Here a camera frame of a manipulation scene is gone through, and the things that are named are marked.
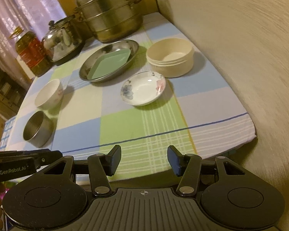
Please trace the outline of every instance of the round pad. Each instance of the round pad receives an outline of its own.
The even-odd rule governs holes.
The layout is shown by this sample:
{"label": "round pad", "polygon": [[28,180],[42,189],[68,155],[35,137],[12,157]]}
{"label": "round pad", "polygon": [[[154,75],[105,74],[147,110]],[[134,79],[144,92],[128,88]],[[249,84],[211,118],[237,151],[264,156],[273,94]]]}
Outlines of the round pad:
{"label": "round pad", "polygon": [[56,204],[60,198],[60,192],[51,187],[34,188],[25,195],[25,201],[36,208],[50,207]]}
{"label": "round pad", "polygon": [[4,212],[17,225],[25,229],[54,229],[84,211],[87,195],[79,185],[61,175],[35,178],[14,186],[3,198]]}
{"label": "round pad", "polygon": [[284,211],[281,193],[261,180],[226,176],[208,186],[200,199],[204,211],[230,229],[262,229],[274,225]]}
{"label": "round pad", "polygon": [[228,200],[240,208],[255,208],[263,202],[263,196],[252,188],[240,187],[228,193]]}

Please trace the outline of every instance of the curtain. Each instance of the curtain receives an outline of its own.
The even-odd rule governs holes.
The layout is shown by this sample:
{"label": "curtain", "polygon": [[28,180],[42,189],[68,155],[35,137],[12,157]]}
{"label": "curtain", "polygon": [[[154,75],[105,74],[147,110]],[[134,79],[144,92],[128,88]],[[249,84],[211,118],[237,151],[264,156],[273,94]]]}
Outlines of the curtain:
{"label": "curtain", "polygon": [[48,22],[66,17],[57,0],[0,0],[0,68],[28,89],[31,81],[16,61],[16,39],[9,39],[17,26],[31,30],[41,40]]}

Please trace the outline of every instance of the cooking oil bottle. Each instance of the cooking oil bottle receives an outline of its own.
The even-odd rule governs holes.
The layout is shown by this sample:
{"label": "cooking oil bottle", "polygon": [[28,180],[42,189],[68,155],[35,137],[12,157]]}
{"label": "cooking oil bottle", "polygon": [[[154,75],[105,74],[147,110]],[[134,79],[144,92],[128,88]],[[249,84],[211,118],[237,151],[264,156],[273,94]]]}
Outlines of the cooking oil bottle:
{"label": "cooking oil bottle", "polygon": [[52,67],[42,43],[33,32],[25,32],[21,27],[17,27],[10,36],[10,39],[12,38],[17,38],[16,52],[37,77],[42,76]]}

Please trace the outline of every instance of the crosshair marking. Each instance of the crosshair marking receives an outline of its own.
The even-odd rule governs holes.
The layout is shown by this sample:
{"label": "crosshair marking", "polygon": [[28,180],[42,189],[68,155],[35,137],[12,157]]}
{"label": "crosshair marking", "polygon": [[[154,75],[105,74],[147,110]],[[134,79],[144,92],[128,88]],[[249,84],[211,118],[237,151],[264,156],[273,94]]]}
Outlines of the crosshair marking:
{"label": "crosshair marking", "polygon": [[143,196],[145,196],[145,195],[149,194],[149,192],[148,192],[148,191],[146,191],[146,190],[144,190],[144,191],[141,191],[140,193],[141,193]]}

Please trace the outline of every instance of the metal cup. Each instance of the metal cup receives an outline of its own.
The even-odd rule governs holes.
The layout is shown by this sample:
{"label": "metal cup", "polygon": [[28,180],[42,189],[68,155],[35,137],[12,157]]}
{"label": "metal cup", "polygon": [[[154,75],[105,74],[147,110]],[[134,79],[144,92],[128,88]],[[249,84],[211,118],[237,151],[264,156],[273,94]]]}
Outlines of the metal cup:
{"label": "metal cup", "polygon": [[35,147],[41,147],[49,140],[53,130],[53,122],[43,111],[38,111],[28,120],[24,128],[23,138]]}

